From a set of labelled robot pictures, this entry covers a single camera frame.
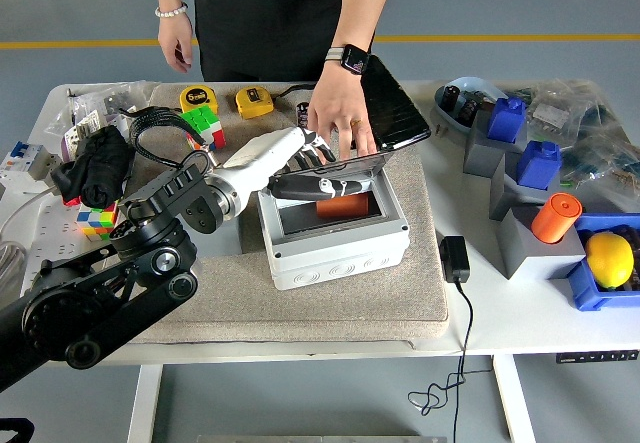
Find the blue container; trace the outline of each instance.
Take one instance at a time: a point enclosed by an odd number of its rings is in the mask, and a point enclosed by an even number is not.
[[[560,147],[551,141],[530,141],[516,167],[516,183],[546,190],[560,171]]]
[[[622,225],[640,229],[640,213],[583,213],[575,223],[578,232],[607,231]],[[640,291],[607,291],[600,288],[586,258],[571,270],[568,278],[573,301],[580,311],[597,311],[604,307],[640,307]]]
[[[520,98],[499,98],[489,119],[487,138],[514,143],[527,117],[527,105]]]

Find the gray floor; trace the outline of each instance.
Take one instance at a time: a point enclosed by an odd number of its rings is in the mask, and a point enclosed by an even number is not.
[[[637,34],[639,1],[389,0],[378,34]],[[0,42],[155,38],[157,31],[155,0],[0,0],[0,7]],[[638,50],[638,40],[374,45],[399,80],[591,79],[636,144]],[[0,50],[0,74],[0,155],[27,138],[57,85],[200,80],[197,67],[189,75],[171,71],[156,47]],[[556,365],[552,355],[516,362],[539,443],[638,441],[637,362]],[[488,363],[472,358],[468,369]],[[154,441],[229,433],[451,438],[452,402],[421,417],[406,394],[443,382],[453,368],[452,358],[167,367]],[[0,394],[0,417],[31,418],[34,443],[123,442],[137,372],[42,368]],[[459,418],[461,442],[508,441],[493,374],[469,377]]]

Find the smartwatch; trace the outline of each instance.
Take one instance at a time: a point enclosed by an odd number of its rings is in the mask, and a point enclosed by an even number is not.
[[[338,60],[340,65],[354,75],[361,75],[367,69],[369,53],[357,46],[345,45],[343,47],[329,48],[326,60]]]

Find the person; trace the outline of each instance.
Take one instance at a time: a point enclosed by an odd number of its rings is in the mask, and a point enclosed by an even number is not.
[[[195,0],[205,81],[317,81],[308,127],[339,132],[340,159],[376,151],[360,75],[326,60],[329,48],[370,49],[386,0]],[[158,41],[167,63],[192,64],[192,25],[183,0],[158,0]]]

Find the yellow tape measure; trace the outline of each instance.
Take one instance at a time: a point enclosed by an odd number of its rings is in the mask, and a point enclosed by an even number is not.
[[[248,86],[236,94],[236,105],[240,116],[248,120],[273,111],[273,100],[261,86]]]
[[[183,113],[198,106],[207,105],[216,115],[218,114],[218,100],[211,88],[204,85],[189,86],[180,93],[180,108]]]

